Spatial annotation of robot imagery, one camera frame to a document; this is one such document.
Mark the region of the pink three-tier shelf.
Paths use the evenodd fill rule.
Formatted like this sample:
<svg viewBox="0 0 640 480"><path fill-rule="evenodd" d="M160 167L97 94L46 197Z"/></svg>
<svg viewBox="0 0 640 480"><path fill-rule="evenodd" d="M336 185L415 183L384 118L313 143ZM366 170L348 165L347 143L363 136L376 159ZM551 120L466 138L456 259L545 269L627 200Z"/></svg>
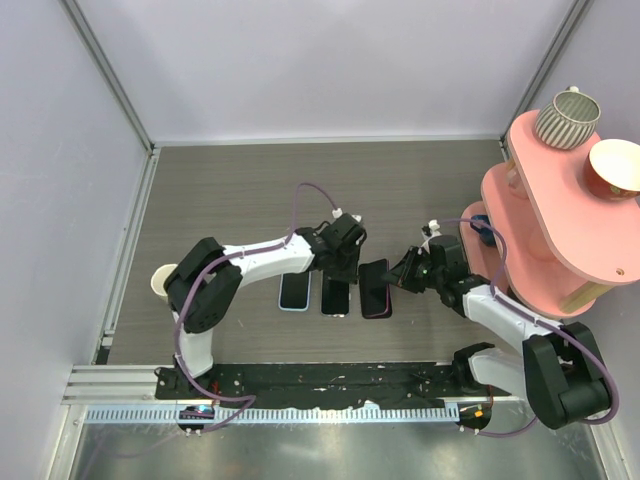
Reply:
<svg viewBox="0 0 640 480"><path fill-rule="evenodd" d="M512 123L510 159L491 167L481 200L464 216L488 216L507 244L506 272L498 280L529 309L552 319L588 311L607 291L639 279L639 207L589 193L583 165L598 135L574 150L542 143L536 112Z"/></svg>

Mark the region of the blue cup on shelf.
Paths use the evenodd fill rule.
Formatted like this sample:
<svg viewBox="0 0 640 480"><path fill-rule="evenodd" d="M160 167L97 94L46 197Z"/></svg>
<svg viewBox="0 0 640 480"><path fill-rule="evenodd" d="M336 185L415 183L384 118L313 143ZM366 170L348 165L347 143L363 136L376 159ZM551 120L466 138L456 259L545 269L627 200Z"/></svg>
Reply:
<svg viewBox="0 0 640 480"><path fill-rule="evenodd" d="M490 220L487 215L473 215L471 228L479 235L481 242L487 247L496 248L496 240L490 229Z"/></svg>

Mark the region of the yellow paper cup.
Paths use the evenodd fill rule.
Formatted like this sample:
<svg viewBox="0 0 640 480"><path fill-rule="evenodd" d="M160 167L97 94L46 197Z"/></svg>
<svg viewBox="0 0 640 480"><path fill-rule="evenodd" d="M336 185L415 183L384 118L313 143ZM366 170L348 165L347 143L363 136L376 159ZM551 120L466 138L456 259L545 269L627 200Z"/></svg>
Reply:
<svg viewBox="0 0 640 480"><path fill-rule="evenodd" d="M168 302L168 293L164 286L165 281L173 273L176 264L165 264L158 267L150 280L150 287L153 293L163 302Z"/></svg>

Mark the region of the red paper bowl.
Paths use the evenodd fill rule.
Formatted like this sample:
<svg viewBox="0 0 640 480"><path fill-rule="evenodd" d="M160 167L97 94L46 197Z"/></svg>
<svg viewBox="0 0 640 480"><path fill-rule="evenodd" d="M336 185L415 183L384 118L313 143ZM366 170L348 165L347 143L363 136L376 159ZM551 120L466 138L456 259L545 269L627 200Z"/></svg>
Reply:
<svg viewBox="0 0 640 480"><path fill-rule="evenodd" d="M639 196L639 145L622 139L595 143L583 168L587 190L594 196L622 201Z"/></svg>

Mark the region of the grey striped ceramic mug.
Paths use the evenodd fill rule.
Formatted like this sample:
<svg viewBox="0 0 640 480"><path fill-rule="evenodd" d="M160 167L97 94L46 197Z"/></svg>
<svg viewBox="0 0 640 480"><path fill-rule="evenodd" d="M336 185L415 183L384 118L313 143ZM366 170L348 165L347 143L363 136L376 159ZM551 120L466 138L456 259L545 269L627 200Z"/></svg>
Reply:
<svg viewBox="0 0 640 480"><path fill-rule="evenodd" d="M570 86L554 95L541 109L534 123L537 138L558 150L572 150L584 144L595 132L601 117L596 100Z"/></svg>

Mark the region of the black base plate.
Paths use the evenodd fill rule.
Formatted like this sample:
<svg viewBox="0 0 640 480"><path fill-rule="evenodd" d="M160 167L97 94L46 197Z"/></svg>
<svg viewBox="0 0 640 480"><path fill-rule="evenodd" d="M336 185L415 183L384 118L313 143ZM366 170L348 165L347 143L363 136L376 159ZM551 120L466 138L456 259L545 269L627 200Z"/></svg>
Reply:
<svg viewBox="0 0 640 480"><path fill-rule="evenodd" d="M465 384L450 364L390 363L245 363L216 364L189 383L177 366L158 367L159 400L203 399L205 389L223 407L239 408L246 396L259 409L342 410L367 401L383 409L440 407L449 397L504 397L496 387Z"/></svg>

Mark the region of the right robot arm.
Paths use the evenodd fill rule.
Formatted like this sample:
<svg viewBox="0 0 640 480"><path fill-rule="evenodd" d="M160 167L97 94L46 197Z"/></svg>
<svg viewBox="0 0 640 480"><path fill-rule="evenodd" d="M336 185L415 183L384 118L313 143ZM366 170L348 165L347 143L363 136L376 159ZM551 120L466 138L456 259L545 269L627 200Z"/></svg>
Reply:
<svg viewBox="0 0 640 480"><path fill-rule="evenodd" d="M509 356L491 346L474 348L451 371L460 393L472 395L495 385L526 399L550 429L578 421L605 423L616 414L617 388L589 328L539 317L511 300L471 272L456 237L436 236L410 248L382 279L412 293L436 291L445 306L516 350Z"/></svg>

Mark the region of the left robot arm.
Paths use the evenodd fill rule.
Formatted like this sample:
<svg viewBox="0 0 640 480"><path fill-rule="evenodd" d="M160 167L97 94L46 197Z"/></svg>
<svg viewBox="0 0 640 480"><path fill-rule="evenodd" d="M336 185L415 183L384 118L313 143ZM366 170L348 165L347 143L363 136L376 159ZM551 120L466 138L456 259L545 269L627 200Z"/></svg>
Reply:
<svg viewBox="0 0 640 480"><path fill-rule="evenodd" d="M193 399L211 391L213 329L238 290L271 277L312 271L354 283L366 238L359 216L338 212L323 227L298 228L262 243L221 245L212 237L199 241L163 282L176 320L179 388Z"/></svg>

